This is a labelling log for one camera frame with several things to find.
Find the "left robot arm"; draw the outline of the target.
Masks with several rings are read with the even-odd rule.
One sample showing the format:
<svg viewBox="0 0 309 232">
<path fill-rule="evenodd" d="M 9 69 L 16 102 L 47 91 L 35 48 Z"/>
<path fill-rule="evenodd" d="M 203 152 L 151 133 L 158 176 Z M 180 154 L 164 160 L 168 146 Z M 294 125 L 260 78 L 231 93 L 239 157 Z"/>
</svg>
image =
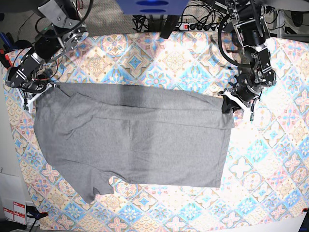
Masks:
<svg viewBox="0 0 309 232">
<path fill-rule="evenodd" d="M 253 114 L 263 89 L 276 84 L 276 73 L 271 67 L 270 52 L 266 46 L 270 34 L 262 6 L 255 1 L 227 0 L 225 5 L 227 13 L 218 27 L 219 51 L 229 63 L 248 71 L 241 72 L 230 88 L 219 93 L 224 99 L 222 112 L 228 114 L 242 109 Z M 224 52 L 222 32 L 229 26 L 236 33 L 244 56 L 249 61 L 247 64 L 236 62 Z"/>
</svg>

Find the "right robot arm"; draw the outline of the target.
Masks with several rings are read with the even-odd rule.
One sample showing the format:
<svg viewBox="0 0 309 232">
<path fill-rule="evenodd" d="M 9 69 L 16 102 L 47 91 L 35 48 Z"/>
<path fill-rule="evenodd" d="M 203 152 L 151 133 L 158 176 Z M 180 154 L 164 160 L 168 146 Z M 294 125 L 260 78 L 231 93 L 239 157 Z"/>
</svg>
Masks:
<svg viewBox="0 0 309 232">
<path fill-rule="evenodd" d="M 90 1 L 85 15 L 81 16 L 70 0 L 2 0 L 2 13 L 33 11 L 40 19 L 46 18 L 51 23 L 46 29 L 36 30 L 39 37 L 34 45 L 18 66 L 8 69 L 6 86 L 35 94 L 45 91 L 52 76 L 44 72 L 38 74 L 38 71 L 44 64 L 57 61 L 74 50 L 88 36 L 85 20 L 92 6 L 93 1 Z"/>
</svg>

